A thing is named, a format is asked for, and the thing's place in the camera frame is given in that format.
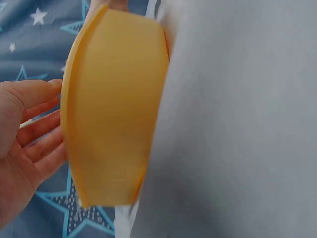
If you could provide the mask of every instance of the skin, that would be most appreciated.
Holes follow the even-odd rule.
[[[94,14],[95,10],[101,4],[108,4],[110,9],[115,9],[119,11],[129,11],[128,0],[91,0],[90,8],[86,16],[86,21],[89,20]]]
[[[128,11],[127,3],[92,0],[86,19],[100,4]],[[67,159],[59,111],[20,128],[22,123],[59,104],[61,86],[60,79],[0,83],[0,230]]]

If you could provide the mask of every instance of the blue star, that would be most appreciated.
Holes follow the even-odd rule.
[[[43,80],[47,77],[47,73],[46,74],[41,74],[41,75],[38,75],[38,76],[33,76],[33,77],[28,77],[26,75],[26,72],[25,72],[25,68],[24,66],[22,65],[21,66],[21,70],[20,70],[20,73],[19,75],[17,76],[16,80],[15,81],[21,81],[21,80],[30,80],[30,79],[40,79],[40,80]]]
[[[8,5],[7,2],[4,2],[4,3],[0,3],[0,12],[2,12],[2,10]]]
[[[39,198],[64,213],[62,238],[75,237],[86,225],[114,236],[114,224],[102,207],[83,209],[68,167],[65,192],[36,192]]]
[[[82,20],[76,21],[74,23],[71,23],[71,24],[68,24],[65,26],[62,26],[60,29],[63,31],[67,31],[73,35],[77,35],[79,33],[80,29],[84,25],[88,10],[89,10],[89,4],[85,0],[82,0],[82,6],[81,6]]]

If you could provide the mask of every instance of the yellow plastic object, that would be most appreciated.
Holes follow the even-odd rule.
[[[163,29],[145,17],[103,6],[77,36],[61,123],[84,207],[136,200],[167,68]]]

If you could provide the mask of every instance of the white fabric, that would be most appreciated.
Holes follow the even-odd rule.
[[[317,237],[317,1],[169,4],[182,12],[160,10],[173,54],[131,237]]]

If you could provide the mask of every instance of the blue bedsheet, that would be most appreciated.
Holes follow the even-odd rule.
[[[0,82],[62,78],[89,3],[0,0]],[[148,0],[130,0],[129,9],[144,15],[147,4]],[[38,188],[20,216],[0,232],[0,238],[113,237],[113,219],[113,208],[80,208],[66,163]]]

